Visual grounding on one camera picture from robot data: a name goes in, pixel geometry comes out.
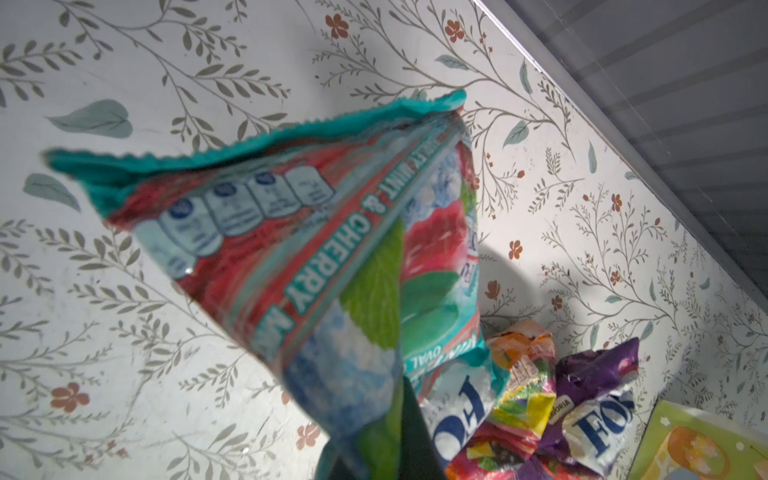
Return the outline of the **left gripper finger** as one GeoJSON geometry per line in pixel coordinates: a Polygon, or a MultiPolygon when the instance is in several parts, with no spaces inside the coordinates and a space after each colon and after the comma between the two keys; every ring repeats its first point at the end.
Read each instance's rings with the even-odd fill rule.
{"type": "MultiPolygon", "coordinates": [[[[323,450],[323,478],[354,479],[352,472],[335,454],[331,446],[326,446],[323,450]]],[[[401,450],[397,479],[447,479],[433,451],[416,395],[407,378],[404,379],[401,450]]]]}

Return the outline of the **orange Fox's fruit candy bag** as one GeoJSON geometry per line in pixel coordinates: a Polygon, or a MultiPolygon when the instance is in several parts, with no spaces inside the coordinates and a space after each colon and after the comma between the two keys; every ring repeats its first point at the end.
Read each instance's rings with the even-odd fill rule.
{"type": "Polygon", "coordinates": [[[510,374],[500,399],[445,470],[449,479],[547,479],[534,453],[556,399],[553,336],[533,320],[489,340],[496,365],[510,374]]]}

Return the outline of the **teal Fox's mint cherry bag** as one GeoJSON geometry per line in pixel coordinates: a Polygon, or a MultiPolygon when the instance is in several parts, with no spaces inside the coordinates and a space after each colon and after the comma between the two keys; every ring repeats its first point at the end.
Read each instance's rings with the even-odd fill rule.
{"type": "Polygon", "coordinates": [[[270,369],[354,479],[397,479],[405,378],[445,473],[507,379],[480,325],[465,100],[401,98],[186,157],[44,158],[270,369]]]}

